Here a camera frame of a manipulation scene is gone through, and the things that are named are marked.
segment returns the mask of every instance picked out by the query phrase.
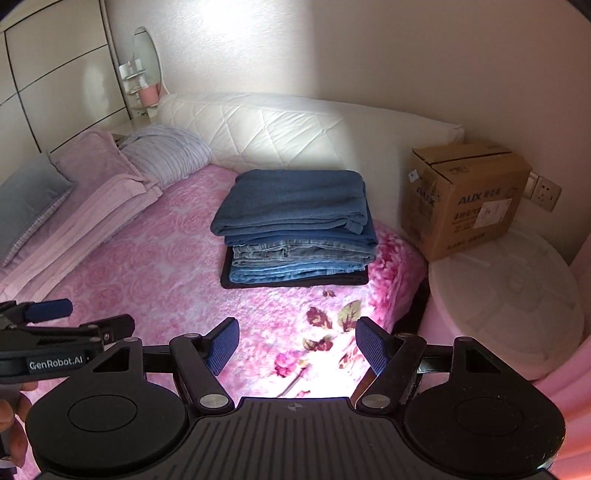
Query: wall socket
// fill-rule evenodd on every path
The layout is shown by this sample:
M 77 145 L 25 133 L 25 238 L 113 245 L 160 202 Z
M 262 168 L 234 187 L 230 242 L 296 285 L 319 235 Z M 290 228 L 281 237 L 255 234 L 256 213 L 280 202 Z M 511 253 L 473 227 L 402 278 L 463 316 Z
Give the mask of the wall socket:
M 534 186 L 534 191 L 531 194 L 531 201 L 536 205 L 540 205 L 544 210 L 551 212 L 558 202 L 562 188 L 554 182 L 538 177 Z

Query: metal screw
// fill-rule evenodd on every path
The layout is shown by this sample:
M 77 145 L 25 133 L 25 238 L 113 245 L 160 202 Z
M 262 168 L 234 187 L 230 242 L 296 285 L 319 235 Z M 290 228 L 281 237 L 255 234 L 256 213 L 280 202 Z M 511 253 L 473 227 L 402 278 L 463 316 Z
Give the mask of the metal screw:
M 386 395 L 380 395 L 375 393 L 363 397 L 361 403 L 365 405 L 367 408 L 374 408 L 376 410 L 379 410 L 380 408 L 386 408 L 388 405 L 390 405 L 390 399 Z
M 199 400 L 199 403 L 203 405 L 205 408 L 211 408 L 215 410 L 216 408 L 225 407 L 230 400 L 225 395 L 220 395 L 218 393 L 210 393 L 209 395 L 204 395 Z

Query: pink blanket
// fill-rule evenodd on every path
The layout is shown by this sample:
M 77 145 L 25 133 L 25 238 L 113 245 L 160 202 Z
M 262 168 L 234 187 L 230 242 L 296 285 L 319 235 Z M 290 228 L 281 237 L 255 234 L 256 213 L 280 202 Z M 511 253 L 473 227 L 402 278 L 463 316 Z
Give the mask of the pink blanket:
M 0 269 L 0 301 L 42 299 L 84 258 L 79 240 L 85 239 L 84 254 L 89 253 L 161 193 L 119 152 L 111 135 L 98 130 L 84 132 L 54 163 L 75 186 L 12 262 Z M 109 227 L 97 229 L 113 212 L 116 218 L 111 216 Z
M 246 395 L 350 396 L 369 368 L 355 345 L 357 318 L 367 315 L 392 329 L 426 274 L 424 260 L 377 224 L 378 257 L 365 286 L 224 290 L 225 247 L 209 225 L 235 177 L 207 166 L 167 189 L 50 293 L 74 303 L 72 317 L 52 323 L 129 313 L 144 345 L 157 345 L 187 332 L 207 333 L 234 316 L 240 344 L 219 380 L 235 401 Z M 150 380 L 174 390 L 170 375 Z M 30 397 L 57 383 L 42 382 Z M 35 472 L 29 453 L 21 478 Z

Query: round plastic lid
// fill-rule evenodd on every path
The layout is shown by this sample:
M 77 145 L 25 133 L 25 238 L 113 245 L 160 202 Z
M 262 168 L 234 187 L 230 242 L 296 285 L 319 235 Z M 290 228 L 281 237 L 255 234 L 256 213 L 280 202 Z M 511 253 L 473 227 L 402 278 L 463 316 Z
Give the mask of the round plastic lid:
M 450 330 L 477 339 L 528 380 L 554 371 L 581 342 L 584 314 L 569 267 L 521 225 L 431 263 L 429 284 Z

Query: pink floral bedspread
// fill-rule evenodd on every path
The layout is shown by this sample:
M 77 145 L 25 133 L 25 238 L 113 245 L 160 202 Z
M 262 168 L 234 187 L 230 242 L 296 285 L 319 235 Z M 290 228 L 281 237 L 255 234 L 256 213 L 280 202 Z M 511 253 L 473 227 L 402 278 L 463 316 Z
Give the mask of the pink floral bedspread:
M 209 231 L 236 173 L 207 166 L 167 189 L 130 225 L 97 248 L 48 296 L 74 303 L 78 325 L 129 313 L 144 345 L 207 333 L 236 317 L 238 349 L 219 377 L 243 396 L 350 396 L 369 368 L 355 345 L 355 323 L 369 316 L 386 329 L 410 307 L 426 264 L 413 247 L 377 224 L 377 260 L 365 286 L 224 290 L 223 238 Z M 169 375 L 150 380 L 174 390 Z M 42 382 L 34 400 L 58 381 Z M 27 473 L 34 473 L 29 458 Z

